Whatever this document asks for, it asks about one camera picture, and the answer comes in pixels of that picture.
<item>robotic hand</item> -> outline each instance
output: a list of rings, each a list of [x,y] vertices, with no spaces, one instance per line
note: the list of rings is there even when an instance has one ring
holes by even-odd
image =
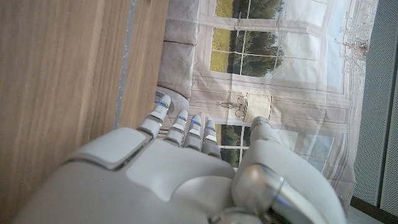
[[[155,138],[169,104],[164,96],[137,130],[114,130],[72,154],[13,223],[345,223],[327,180],[265,118],[252,122],[235,172],[212,121],[201,141],[198,115],[184,142],[185,110]]]

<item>wooden panel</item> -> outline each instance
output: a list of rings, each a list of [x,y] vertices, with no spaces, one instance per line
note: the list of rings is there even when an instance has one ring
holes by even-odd
[[[136,2],[120,127],[138,127],[153,109],[168,7],[168,0]]]
[[[129,4],[0,1],[0,223],[113,128]]]

